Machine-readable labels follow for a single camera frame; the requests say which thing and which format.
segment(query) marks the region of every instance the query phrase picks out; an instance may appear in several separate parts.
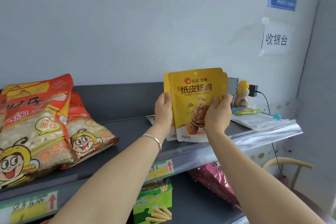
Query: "power adapter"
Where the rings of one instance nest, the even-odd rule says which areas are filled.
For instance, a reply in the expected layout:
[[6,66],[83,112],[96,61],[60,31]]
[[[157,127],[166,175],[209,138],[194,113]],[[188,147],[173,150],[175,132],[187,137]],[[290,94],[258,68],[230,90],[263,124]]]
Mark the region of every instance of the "power adapter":
[[256,97],[258,91],[258,85],[250,84],[249,90],[250,90],[249,97]]

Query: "cartoon mouth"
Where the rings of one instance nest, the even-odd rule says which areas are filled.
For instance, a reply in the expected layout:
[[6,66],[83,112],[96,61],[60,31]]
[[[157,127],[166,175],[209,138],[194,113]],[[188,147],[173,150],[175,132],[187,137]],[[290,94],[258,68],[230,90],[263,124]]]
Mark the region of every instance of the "cartoon mouth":
[[8,173],[4,173],[4,172],[3,172],[3,174],[4,174],[5,177],[6,177],[6,179],[11,179],[11,178],[14,177],[14,175],[15,175],[15,169],[16,169],[16,167],[15,167],[12,171],[10,171],[10,172],[8,172]]
[[84,147],[80,147],[83,151],[87,151],[88,149],[89,149],[89,146],[88,145],[86,145],[86,146],[84,146]]

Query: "price tag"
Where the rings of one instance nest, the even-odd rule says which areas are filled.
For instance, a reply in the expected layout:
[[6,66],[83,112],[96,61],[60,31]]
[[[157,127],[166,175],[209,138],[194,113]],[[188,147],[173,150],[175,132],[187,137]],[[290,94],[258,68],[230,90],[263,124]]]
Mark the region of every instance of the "price tag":
[[20,224],[57,212],[58,191],[23,197],[0,204],[0,224]]
[[165,176],[168,176],[174,172],[173,168],[173,162],[171,159],[169,160],[164,160],[160,161],[157,163],[154,163],[149,170],[148,176],[147,176],[147,181],[148,180],[153,180],[153,179],[161,179]]

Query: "bangle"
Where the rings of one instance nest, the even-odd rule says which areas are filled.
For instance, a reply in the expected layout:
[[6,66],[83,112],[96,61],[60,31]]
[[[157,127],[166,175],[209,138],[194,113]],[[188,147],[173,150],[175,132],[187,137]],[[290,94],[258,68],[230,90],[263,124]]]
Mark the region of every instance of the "bangle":
[[143,134],[142,136],[146,136],[146,137],[150,137],[150,138],[154,139],[159,145],[159,148],[160,148],[159,152],[162,150],[162,144],[160,143],[160,141],[157,138],[153,137],[151,134]]

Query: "wooden chair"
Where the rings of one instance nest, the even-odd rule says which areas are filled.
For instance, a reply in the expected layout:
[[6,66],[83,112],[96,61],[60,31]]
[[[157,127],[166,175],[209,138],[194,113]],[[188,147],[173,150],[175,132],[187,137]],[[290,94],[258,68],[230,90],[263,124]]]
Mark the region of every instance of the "wooden chair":
[[[294,186],[296,184],[297,178],[301,172],[302,167],[307,167],[312,169],[314,166],[312,164],[309,164],[307,162],[303,162],[297,159],[293,158],[286,158],[286,157],[278,157],[279,164],[292,164],[297,165],[298,168],[293,176],[293,180],[291,185],[289,186],[289,189],[298,197],[300,198],[306,205],[309,206],[310,209],[312,209],[322,220],[325,221],[327,224],[336,224],[336,221],[327,213],[325,213],[317,204],[315,204],[313,201],[311,201],[308,197],[303,195],[302,193],[298,192],[294,189]],[[269,166],[277,165],[278,161],[276,158],[272,158],[270,160],[267,160],[265,163],[261,165],[263,169],[267,169]]]

